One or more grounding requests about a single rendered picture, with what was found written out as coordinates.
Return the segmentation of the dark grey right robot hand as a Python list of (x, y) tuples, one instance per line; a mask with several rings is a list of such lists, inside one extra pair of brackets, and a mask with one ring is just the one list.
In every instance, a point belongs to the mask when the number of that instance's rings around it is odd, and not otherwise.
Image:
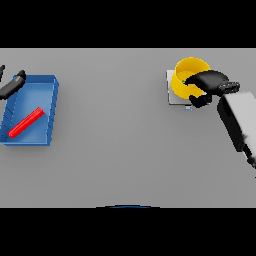
[(222, 72), (216, 70), (202, 71), (188, 77), (184, 84), (195, 84), (199, 89), (205, 92), (205, 95), (190, 95), (189, 100), (196, 108), (209, 105), (212, 102), (212, 96), (222, 97), (224, 94), (237, 93), (240, 90), (239, 82), (232, 82)]

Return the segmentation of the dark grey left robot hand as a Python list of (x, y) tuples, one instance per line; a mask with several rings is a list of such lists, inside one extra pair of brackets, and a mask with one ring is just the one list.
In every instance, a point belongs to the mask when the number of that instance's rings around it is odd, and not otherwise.
[[(0, 66), (0, 81), (3, 76), (3, 71), (5, 69), (4, 65)], [(15, 92), (21, 89), (26, 81), (26, 73), (24, 70), (21, 70), (17, 73), (16, 77), (8, 82), (6, 85), (0, 88), (0, 100), (7, 100)]]

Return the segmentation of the yellow bowl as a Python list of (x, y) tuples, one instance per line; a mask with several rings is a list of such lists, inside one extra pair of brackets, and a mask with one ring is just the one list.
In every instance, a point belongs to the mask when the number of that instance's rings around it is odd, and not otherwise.
[(192, 75), (209, 69), (209, 64), (200, 58), (183, 58), (175, 66), (170, 85), (172, 91), (176, 96), (184, 100), (188, 100), (190, 95), (198, 98), (204, 92), (193, 83), (186, 85), (185, 81)]

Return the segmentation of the red beaker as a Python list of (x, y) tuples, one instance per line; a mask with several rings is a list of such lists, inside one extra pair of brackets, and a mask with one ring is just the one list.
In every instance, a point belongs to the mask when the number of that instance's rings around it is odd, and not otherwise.
[(37, 107), (20, 122), (18, 122), (9, 132), (8, 136), (10, 138), (15, 138), (25, 131), (29, 126), (36, 122), (45, 114), (44, 110), (41, 107)]

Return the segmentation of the pale square measuring scale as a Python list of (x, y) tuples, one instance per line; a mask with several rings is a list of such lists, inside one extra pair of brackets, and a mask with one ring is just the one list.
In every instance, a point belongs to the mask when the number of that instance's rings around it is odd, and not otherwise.
[(192, 103), (189, 100), (190, 95), (196, 98), (205, 95), (205, 92), (195, 84), (186, 85), (182, 83), (182, 80), (186, 80), (191, 75), (193, 75), (192, 71), (166, 71), (168, 103), (170, 105), (191, 106)]

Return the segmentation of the blue tray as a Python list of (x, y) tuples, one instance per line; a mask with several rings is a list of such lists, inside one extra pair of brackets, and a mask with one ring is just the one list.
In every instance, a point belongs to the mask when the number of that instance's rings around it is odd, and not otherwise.
[[(27, 75), (26, 83), (5, 102), (0, 122), (0, 144), (49, 146), (52, 140), (59, 83), (55, 75)], [(37, 107), (44, 114), (15, 138), (8, 132)]]

